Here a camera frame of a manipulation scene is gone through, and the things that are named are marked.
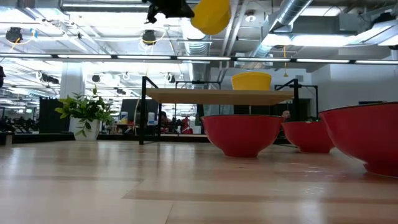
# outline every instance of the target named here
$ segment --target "light fixture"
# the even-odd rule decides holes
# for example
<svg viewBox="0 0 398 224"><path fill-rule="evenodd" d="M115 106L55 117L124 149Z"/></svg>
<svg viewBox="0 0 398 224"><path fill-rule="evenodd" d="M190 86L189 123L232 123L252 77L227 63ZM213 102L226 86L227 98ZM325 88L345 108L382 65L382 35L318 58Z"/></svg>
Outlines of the light fixture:
<svg viewBox="0 0 398 224"><path fill-rule="evenodd" d="M95 59L104 59L104 58L112 58L110 55L58 55L59 58L95 58Z"/></svg>
<svg viewBox="0 0 398 224"><path fill-rule="evenodd" d="M156 55L118 55L118 59L136 59L136 60L170 60L170 56Z"/></svg>
<svg viewBox="0 0 398 224"><path fill-rule="evenodd" d="M0 57L8 58L8 57L14 57L14 58L51 58L52 56L49 54L7 54L7 53L2 53L0 54Z"/></svg>
<svg viewBox="0 0 398 224"><path fill-rule="evenodd" d="M240 62L289 62L289 58L248 58L248 57L240 57L236 60Z"/></svg>
<svg viewBox="0 0 398 224"><path fill-rule="evenodd" d="M348 63L349 60L338 60L338 59L297 59L297 62L308 62L308 63Z"/></svg>
<svg viewBox="0 0 398 224"><path fill-rule="evenodd" d="M3 107L7 109L26 109L25 106L3 106Z"/></svg>
<svg viewBox="0 0 398 224"><path fill-rule="evenodd" d="M178 56L177 60L204 60L204 61L209 61L209 60L222 60L222 61L228 61L231 60L230 57L197 57L197 56Z"/></svg>
<svg viewBox="0 0 398 224"><path fill-rule="evenodd" d="M93 77L91 78L91 80L95 83L98 83L101 81L101 77L99 75L93 75Z"/></svg>
<svg viewBox="0 0 398 224"><path fill-rule="evenodd" d="M355 63L364 65L398 65L398 60L357 60Z"/></svg>
<svg viewBox="0 0 398 224"><path fill-rule="evenodd" d="M291 44L308 47L342 47L351 41L352 37L342 35L297 35Z"/></svg>
<svg viewBox="0 0 398 224"><path fill-rule="evenodd" d="M388 40L385 40L384 42L381 42L379 46L395 46L398 45L398 35L395 35L391 37Z"/></svg>
<svg viewBox="0 0 398 224"><path fill-rule="evenodd" d="M268 34L261 42L261 45L276 46L276 45L290 45L292 41L287 35Z"/></svg>
<svg viewBox="0 0 398 224"><path fill-rule="evenodd" d="M244 14L246 16L246 22L254 22L256 20L256 16L254 15L254 10L248 10Z"/></svg>
<svg viewBox="0 0 398 224"><path fill-rule="evenodd" d="M146 4L62 4L62 7L138 7L148 8Z"/></svg>

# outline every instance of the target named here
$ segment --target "black partition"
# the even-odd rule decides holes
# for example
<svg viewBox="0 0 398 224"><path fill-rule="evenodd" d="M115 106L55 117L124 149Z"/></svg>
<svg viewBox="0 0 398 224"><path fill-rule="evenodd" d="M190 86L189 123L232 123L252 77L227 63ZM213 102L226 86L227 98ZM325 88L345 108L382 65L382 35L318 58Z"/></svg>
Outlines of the black partition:
<svg viewBox="0 0 398 224"><path fill-rule="evenodd" d="M128 112L128 120L129 121L134 121L134 110L136 109L138 99L125 99L122 102L122 108L121 112ZM146 118L148 116L149 112L155 113L155 120L157 120L157 109L159 107L158 102L155 100L146 100ZM136 122L139 122L140 120L140 111L141 111L141 104L138 105L137 107L137 119Z"/></svg>
<svg viewBox="0 0 398 224"><path fill-rule="evenodd" d="M60 119L61 114L55 109L63 104L56 99L40 99L39 133L61 133L69 130L69 119Z"/></svg>

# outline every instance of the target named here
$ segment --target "desk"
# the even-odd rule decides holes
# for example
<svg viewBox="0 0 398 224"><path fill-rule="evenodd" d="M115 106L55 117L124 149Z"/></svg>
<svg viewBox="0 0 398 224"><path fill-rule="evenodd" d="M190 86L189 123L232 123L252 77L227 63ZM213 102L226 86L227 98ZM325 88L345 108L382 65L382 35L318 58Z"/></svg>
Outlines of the desk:
<svg viewBox="0 0 398 224"><path fill-rule="evenodd" d="M292 99L293 91L150 88L147 95L158 103L270 106Z"/></svg>

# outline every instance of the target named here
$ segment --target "wooden tabletop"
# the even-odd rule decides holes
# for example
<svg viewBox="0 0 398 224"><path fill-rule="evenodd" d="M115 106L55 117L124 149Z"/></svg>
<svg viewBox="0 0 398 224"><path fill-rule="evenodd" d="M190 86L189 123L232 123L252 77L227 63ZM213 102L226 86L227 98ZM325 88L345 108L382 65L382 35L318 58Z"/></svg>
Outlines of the wooden tabletop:
<svg viewBox="0 0 398 224"><path fill-rule="evenodd" d="M259 90L190 90L150 88L147 95L159 103L192 103L203 105L275 105L292 99L292 91Z"/></svg>

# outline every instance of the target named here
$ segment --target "yellow object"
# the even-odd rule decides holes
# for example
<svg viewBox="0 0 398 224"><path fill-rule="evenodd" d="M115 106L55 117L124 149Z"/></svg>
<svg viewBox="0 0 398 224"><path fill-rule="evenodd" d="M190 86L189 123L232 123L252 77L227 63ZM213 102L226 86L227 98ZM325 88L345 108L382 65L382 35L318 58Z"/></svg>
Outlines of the yellow object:
<svg viewBox="0 0 398 224"><path fill-rule="evenodd" d="M192 25L207 35L223 31L231 19L229 0L201 0L193 11Z"/></svg>
<svg viewBox="0 0 398 224"><path fill-rule="evenodd" d="M269 90L272 77L262 72L246 72L232 76L234 90Z"/></svg>

